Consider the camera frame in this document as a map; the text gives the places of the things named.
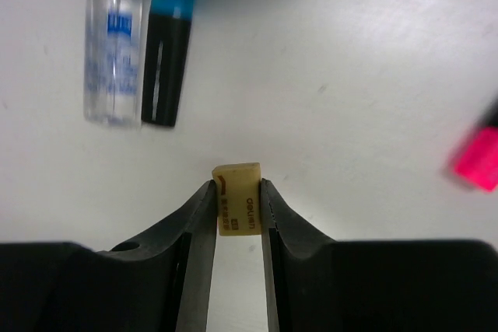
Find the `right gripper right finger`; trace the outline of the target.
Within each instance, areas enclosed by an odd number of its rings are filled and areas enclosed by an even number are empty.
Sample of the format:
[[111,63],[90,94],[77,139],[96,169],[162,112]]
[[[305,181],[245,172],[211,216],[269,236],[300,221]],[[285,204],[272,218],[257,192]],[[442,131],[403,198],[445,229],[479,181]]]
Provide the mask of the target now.
[[271,331],[495,331],[497,252],[473,239],[336,241],[260,187]]

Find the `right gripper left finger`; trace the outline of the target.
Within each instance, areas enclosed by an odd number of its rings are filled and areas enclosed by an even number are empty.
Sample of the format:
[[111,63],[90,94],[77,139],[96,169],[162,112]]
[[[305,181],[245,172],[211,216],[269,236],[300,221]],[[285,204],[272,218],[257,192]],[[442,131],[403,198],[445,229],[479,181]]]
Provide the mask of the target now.
[[1,246],[3,331],[203,331],[216,246],[216,185],[108,251]]

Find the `yellow eraser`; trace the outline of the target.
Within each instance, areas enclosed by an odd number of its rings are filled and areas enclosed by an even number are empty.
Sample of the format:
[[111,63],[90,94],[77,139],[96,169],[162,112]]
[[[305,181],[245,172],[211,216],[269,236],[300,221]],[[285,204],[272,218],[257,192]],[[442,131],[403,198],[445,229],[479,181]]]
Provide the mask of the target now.
[[212,171],[212,178],[216,184],[219,234],[261,235],[260,164],[217,166]]

